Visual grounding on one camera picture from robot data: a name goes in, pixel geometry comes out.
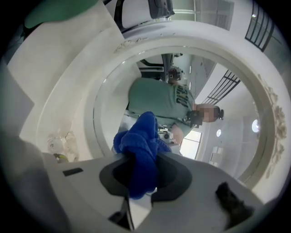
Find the bright window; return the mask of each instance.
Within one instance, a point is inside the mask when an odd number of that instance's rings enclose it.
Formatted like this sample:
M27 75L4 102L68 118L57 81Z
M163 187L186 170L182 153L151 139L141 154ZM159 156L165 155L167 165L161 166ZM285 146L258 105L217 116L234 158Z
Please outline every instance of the bright window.
M182 141L182 145L180 148L180 153L187 158L195 159L200 140L201 140L201 132L197 132L192 130Z

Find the blue cloth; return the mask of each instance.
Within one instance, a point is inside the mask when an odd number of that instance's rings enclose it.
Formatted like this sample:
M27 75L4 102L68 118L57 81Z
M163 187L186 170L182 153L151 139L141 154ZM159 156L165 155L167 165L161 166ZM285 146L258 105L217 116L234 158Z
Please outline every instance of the blue cloth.
M153 192L158 184L157 154L171 152L159 138L155 115L150 111L143 113L129 131L116 134L113 146L117 153L135 155L128 186L130 197L140 199L147 192Z

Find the person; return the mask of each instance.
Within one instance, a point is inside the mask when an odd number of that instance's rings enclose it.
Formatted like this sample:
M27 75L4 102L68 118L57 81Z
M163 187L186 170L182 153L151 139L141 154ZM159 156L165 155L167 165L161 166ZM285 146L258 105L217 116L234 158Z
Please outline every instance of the person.
M135 80L130 87L126 109L135 118L146 111L153 112L158 124L167 126L173 133L177 144L181 144L183 138L192 130L190 125L182 121L189 111L199 111L204 122L214 122L220 114L217 106L195 104L189 88L179 85L173 79L168 83L147 78Z

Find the round ceiling light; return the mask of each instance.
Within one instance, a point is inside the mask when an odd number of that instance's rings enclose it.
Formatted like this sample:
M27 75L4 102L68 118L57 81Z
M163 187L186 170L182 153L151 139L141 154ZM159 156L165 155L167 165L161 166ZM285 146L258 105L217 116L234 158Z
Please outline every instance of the round ceiling light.
M254 120L254 122L251 125L251 129L253 132L258 133L260 131L260 126L258 120Z
M221 129L219 129L219 130L217 130L217 132L216 132L216 136L220 136L221 135Z

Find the black metal grille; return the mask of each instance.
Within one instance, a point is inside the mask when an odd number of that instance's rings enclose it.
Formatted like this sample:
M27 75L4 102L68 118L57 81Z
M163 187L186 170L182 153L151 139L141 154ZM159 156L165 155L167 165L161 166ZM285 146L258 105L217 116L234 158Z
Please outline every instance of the black metal grille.
M208 97L203 101L203 104L217 104L222 100L233 88L240 83L239 78L232 73L227 71L222 77L220 82L216 85L213 91L208 95Z
M246 40L263 52L272 37L274 26L274 22L267 13L253 1L251 22L246 33Z

